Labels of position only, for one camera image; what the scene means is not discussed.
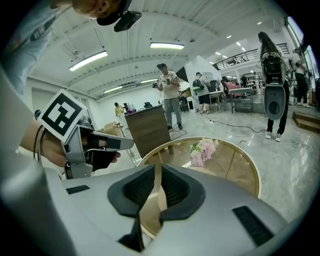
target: white sneaker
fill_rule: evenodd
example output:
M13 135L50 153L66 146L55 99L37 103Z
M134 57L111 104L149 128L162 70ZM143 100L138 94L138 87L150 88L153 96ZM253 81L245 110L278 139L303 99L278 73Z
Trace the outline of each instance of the white sneaker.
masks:
M279 134L279 133L276 134L275 141L276 142L280 142L281 141L281 134Z
M267 131L267 132L265 133L265 138L268 139L268 140L271 139L271 131Z

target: round table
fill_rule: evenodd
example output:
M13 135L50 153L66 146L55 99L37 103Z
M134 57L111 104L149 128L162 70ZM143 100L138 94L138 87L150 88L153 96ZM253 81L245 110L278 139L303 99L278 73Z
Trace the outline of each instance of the round table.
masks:
M215 138L209 142L217 142L215 152L210 159L203 161L203 166L192 162L191 148L199 145L203 137L183 138L168 142L147 154L139 164L155 165L154 188L140 211L142 230L154 238L161 229L160 212L167 209L166 195L161 187L161 166L171 164L186 167L209 175L219 176L237 183L249 193L260 196L260 176L250 157L236 145Z

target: gray pants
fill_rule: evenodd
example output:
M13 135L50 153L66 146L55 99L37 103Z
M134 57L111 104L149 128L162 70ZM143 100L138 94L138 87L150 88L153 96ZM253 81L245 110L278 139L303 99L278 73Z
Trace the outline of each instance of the gray pants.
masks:
M172 127L172 110L174 110L177 124L180 125L182 121L181 121L181 109L180 109L179 98L177 97L177 98L164 99L163 105L164 105L166 123L168 124L168 126Z

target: marble floor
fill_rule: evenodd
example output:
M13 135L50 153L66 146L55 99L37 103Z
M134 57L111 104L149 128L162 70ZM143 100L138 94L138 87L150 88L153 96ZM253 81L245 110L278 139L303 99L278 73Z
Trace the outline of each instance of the marble floor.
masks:
M302 215L313 199L320 181L320 135L298 128L291 116L287 119L281 143L275 142L279 122L273 126L272 140L264 138L265 132L254 133L249 128L225 126L220 121L234 126L248 126L259 131L267 128L267 117L263 114L231 111L214 112L201 116L199 113L182 113L184 131L170 133L171 139L187 137L212 137L235 144L244 150L255 163L261 177L261 199L274 207L288 222ZM132 149L139 161L136 147ZM134 163L127 152L108 169L98 170L102 175L131 168Z

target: wooden step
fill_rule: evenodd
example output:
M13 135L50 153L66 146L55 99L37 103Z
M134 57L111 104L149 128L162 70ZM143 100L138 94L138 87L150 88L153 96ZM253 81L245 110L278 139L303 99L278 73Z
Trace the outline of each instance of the wooden step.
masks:
M294 118L293 120L295 121L296 125L299 128L320 134L320 124L306 121L306 120L299 119L299 118Z
M320 118L318 118L318 117L316 117L316 116L312 116L312 115L310 115L310 114L305 114L305 113L302 113L302 112L296 112L296 111L294 111L292 118L293 118L294 120L295 120L295 119L300 119L300 120L305 120L305 121L308 121L308 122L311 122L311 123L315 123L315 124L320 125Z

